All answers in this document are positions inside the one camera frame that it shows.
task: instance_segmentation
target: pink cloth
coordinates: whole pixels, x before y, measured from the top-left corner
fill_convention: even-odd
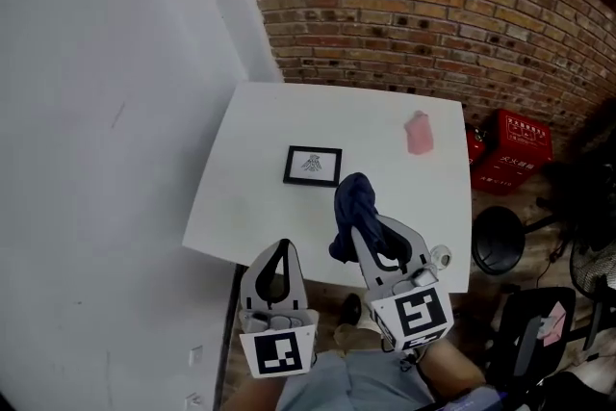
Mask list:
[[[413,118],[404,124],[406,146],[411,154],[424,154],[434,148],[430,121],[424,112],[416,112]]]
[[[554,308],[552,308],[552,311],[550,312],[550,318],[555,321],[554,326],[543,340],[544,347],[553,345],[554,343],[560,341],[560,338],[562,337],[562,331],[565,327],[566,315],[567,313],[565,312],[565,309],[560,304],[560,302],[556,302]]]

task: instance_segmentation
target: red crate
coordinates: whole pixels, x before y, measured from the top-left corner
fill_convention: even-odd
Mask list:
[[[525,116],[498,110],[496,138],[471,170],[474,189],[506,195],[552,160],[550,128]]]

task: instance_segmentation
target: power outlet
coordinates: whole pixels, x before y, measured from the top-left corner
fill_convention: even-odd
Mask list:
[[[184,399],[184,411],[197,411],[198,409],[203,409],[202,396],[192,393]]]
[[[189,367],[194,365],[201,365],[203,361],[203,346],[194,347],[189,354]]]

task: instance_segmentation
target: brick wall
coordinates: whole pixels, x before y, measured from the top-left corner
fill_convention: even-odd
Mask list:
[[[475,124],[506,108],[556,144],[616,94],[610,0],[257,1],[289,83],[454,99]]]

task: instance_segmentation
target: person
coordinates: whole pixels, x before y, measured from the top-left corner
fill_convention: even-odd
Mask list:
[[[446,339],[423,347],[410,365],[361,325],[339,326],[340,350],[320,353],[308,373],[248,379],[222,411],[412,411],[485,385],[481,370]]]

